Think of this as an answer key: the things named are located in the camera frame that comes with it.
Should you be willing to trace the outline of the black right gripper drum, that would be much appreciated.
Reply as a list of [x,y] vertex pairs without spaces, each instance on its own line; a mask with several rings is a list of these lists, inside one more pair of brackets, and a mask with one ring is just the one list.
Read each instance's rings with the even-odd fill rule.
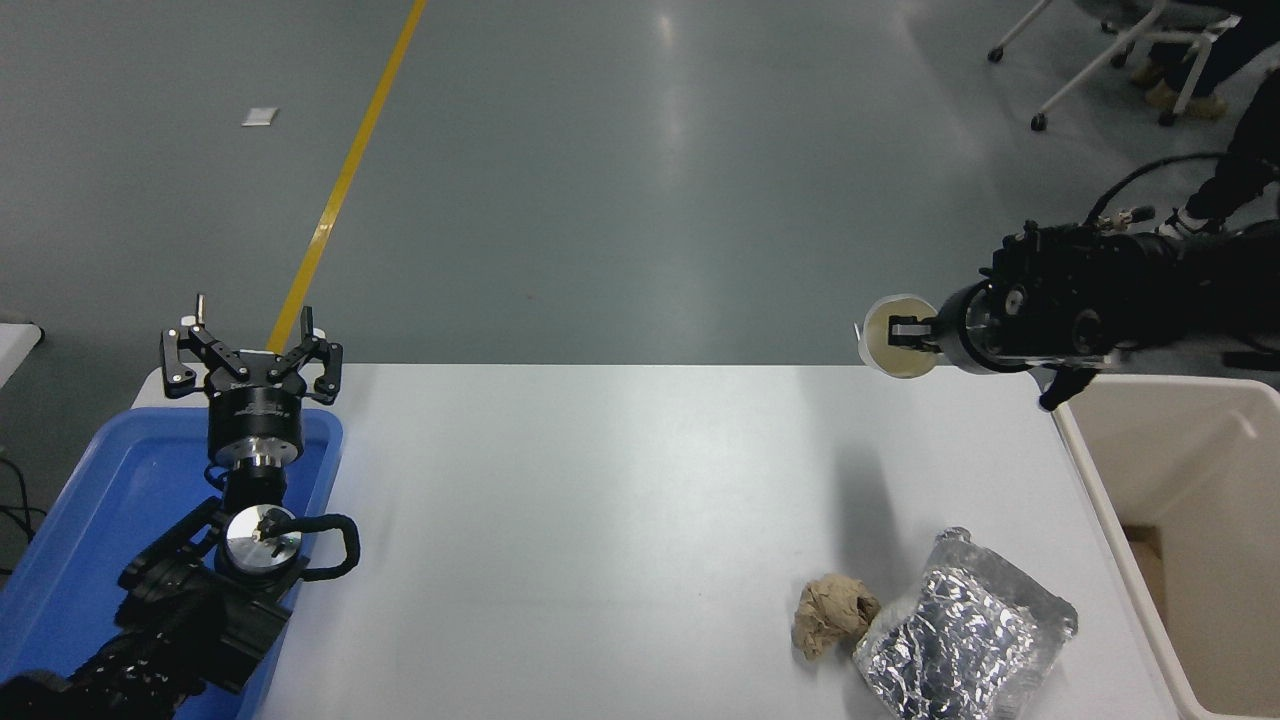
[[970,341],[966,324],[972,305],[984,291],[982,283],[956,291],[943,302],[936,318],[936,343],[942,355],[952,366],[977,375],[993,373]]

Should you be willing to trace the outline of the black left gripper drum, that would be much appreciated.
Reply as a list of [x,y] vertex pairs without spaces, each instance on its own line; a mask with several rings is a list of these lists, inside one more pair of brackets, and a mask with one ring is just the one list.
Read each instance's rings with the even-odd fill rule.
[[288,465],[305,452],[298,372],[237,378],[219,369],[207,374],[207,456],[216,465],[248,461]]

